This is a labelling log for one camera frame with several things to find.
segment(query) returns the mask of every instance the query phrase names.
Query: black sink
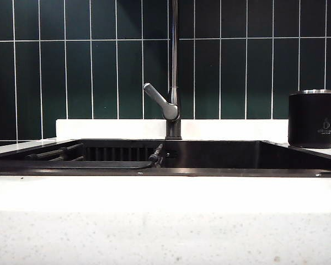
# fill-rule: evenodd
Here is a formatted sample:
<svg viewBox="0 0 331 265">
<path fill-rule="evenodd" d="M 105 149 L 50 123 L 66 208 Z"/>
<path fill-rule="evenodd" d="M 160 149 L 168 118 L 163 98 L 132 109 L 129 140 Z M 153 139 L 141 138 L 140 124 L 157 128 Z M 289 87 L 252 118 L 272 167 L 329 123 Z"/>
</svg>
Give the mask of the black sink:
<svg viewBox="0 0 331 265">
<path fill-rule="evenodd" d="M 149 163 L 149 156 L 160 144 L 162 151 L 157 163 Z M 0 154 L 0 171 L 5 172 L 32 168 L 53 171 L 147 167 L 331 170 L 331 156 L 268 141 L 88 139 Z"/>
</svg>

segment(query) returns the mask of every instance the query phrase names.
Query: white grout line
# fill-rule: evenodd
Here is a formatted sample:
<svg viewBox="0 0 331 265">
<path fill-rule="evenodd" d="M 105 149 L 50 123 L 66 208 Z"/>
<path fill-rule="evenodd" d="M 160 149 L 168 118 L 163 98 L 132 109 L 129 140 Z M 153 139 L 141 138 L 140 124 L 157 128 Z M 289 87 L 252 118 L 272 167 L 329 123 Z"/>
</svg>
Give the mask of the white grout line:
<svg viewBox="0 0 331 265">
<path fill-rule="evenodd" d="M 196 96 L 196 0 L 194 0 L 194 105 L 193 105 L 193 111 L 194 111 L 194 120 L 196 118 L 196 100 L 195 100 L 195 96 Z"/>
<path fill-rule="evenodd" d="M 301 22 L 300 22 L 300 16 L 301 16 L 301 0 L 299 0 L 299 39 L 298 39 L 298 91 L 300 90 L 300 27 L 301 27 Z"/>
<path fill-rule="evenodd" d="M 325 0 L 325 68 L 324 68 L 324 89 L 326 89 L 326 60 L 327 60 L 327 0 Z"/>
<path fill-rule="evenodd" d="M 218 119 L 221 119 L 221 99 L 222 99 L 222 96 L 221 96 L 221 86 L 222 86 L 222 0 L 220 0 L 220 94 L 219 94 L 219 103 L 218 103 Z"/>
<path fill-rule="evenodd" d="M 118 5 L 115 0 L 116 117 L 119 120 Z"/>
<path fill-rule="evenodd" d="M 16 142 L 18 142 L 18 116 L 17 116 L 17 70 L 16 70 L 16 32 L 15 32 L 15 3 L 12 0 L 12 22 L 13 22 L 13 63 L 14 63 L 14 80 L 15 80 L 15 118 L 16 118 Z"/>
<path fill-rule="evenodd" d="M 39 33 L 39 92 L 40 92 L 40 130 L 43 139 L 43 92 L 42 92 L 42 47 L 40 42 L 40 0 L 38 0 L 38 33 Z"/>
<path fill-rule="evenodd" d="M 143 90 L 143 84 L 145 82 L 145 58 L 144 58 L 144 46 L 143 46 L 143 0 L 141 0 L 141 55 L 142 55 L 142 119 L 145 119 L 145 92 Z"/>
<path fill-rule="evenodd" d="M 65 52 L 66 119 L 68 119 L 68 100 L 67 100 L 67 49 L 66 49 L 66 1 L 65 0 L 64 0 L 64 52 Z"/>
<path fill-rule="evenodd" d="M 274 118 L 274 63 L 275 63 L 275 0 L 272 0 L 272 73 L 271 73 L 271 119 Z"/>
<path fill-rule="evenodd" d="M 89 0 L 89 55 L 90 55 L 90 101 L 92 119 L 94 119 L 94 104 L 93 104 L 93 55 L 92 55 L 92 0 Z"/>
<path fill-rule="evenodd" d="M 247 119 L 247 97 L 248 97 L 248 0 L 246 1 L 246 25 L 245 25 L 245 120 Z"/>
</svg>

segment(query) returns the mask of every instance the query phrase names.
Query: faucet handle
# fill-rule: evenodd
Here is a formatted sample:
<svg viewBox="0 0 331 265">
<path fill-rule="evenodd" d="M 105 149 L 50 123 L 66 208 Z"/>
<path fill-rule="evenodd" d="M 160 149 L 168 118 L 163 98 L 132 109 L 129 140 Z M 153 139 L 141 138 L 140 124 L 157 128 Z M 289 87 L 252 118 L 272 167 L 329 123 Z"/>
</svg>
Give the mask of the faucet handle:
<svg viewBox="0 0 331 265">
<path fill-rule="evenodd" d="M 176 120 L 178 118 L 178 106 L 167 102 L 150 83 L 145 83 L 143 90 L 162 108 L 163 116 L 166 120 Z"/>
</svg>

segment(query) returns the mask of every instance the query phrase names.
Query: green tile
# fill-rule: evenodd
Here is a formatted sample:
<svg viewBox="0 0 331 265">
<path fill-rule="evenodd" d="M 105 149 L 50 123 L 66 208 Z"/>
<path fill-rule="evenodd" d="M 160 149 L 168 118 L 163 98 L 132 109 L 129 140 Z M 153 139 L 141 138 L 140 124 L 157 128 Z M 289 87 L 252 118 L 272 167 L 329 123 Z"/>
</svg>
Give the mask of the green tile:
<svg viewBox="0 0 331 265">
<path fill-rule="evenodd" d="M 64 39 L 64 0 L 40 0 L 40 37 Z"/>
<path fill-rule="evenodd" d="M 168 92 L 167 45 L 167 41 L 144 42 L 145 83 L 151 83 L 165 99 Z M 161 108 L 145 94 L 145 119 L 162 118 Z"/>
<path fill-rule="evenodd" d="M 141 0 L 118 0 L 118 39 L 141 38 Z"/>
<path fill-rule="evenodd" d="M 271 118 L 272 40 L 248 40 L 247 118 Z"/>
<path fill-rule="evenodd" d="M 143 38 L 167 38 L 167 0 L 143 0 Z"/>
<path fill-rule="evenodd" d="M 67 99 L 69 119 L 91 119 L 90 42 L 67 42 Z"/>
<path fill-rule="evenodd" d="M 0 140 L 16 139 L 13 43 L 0 43 Z"/>
<path fill-rule="evenodd" d="M 298 39 L 276 39 L 274 119 L 288 119 L 289 95 L 298 90 Z"/>
<path fill-rule="evenodd" d="M 42 42 L 43 137 L 55 137 L 55 121 L 66 119 L 64 42 Z"/>
<path fill-rule="evenodd" d="M 12 0 L 0 0 L 0 40 L 13 40 Z"/>
<path fill-rule="evenodd" d="M 92 0 L 92 38 L 115 39 L 115 0 Z"/>
<path fill-rule="evenodd" d="M 221 118 L 245 118 L 245 40 L 222 40 Z"/>
<path fill-rule="evenodd" d="M 181 101 L 181 118 L 194 118 L 194 42 L 179 42 L 179 76 L 178 86 Z"/>
<path fill-rule="evenodd" d="M 116 119 L 116 49 L 114 41 L 93 42 L 93 109 L 95 119 Z"/>
<path fill-rule="evenodd" d="M 196 41 L 195 117 L 218 119 L 220 100 L 220 41 Z"/>
<path fill-rule="evenodd" d="M 118 63 L 119 118 L 142 119 L 141 42 L 118 42 Z"/>
<path fill-rule="evenodd" d="M 18 139 L 41 139 L 39 44 L 16 43 Z"/>
</svg>

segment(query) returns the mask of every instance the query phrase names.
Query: speckled surface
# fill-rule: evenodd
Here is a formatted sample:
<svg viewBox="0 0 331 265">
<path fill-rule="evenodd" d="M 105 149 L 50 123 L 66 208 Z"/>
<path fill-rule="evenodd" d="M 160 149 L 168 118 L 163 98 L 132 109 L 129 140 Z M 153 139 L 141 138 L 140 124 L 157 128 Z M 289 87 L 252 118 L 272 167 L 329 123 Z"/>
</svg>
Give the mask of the speckled surface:
<svg viewBox="0 0 331 265">
<path fill-rule="evenodd" d="M 331 264 L 331 179 L 0 177 L 0 264 Z"/>
</svg>

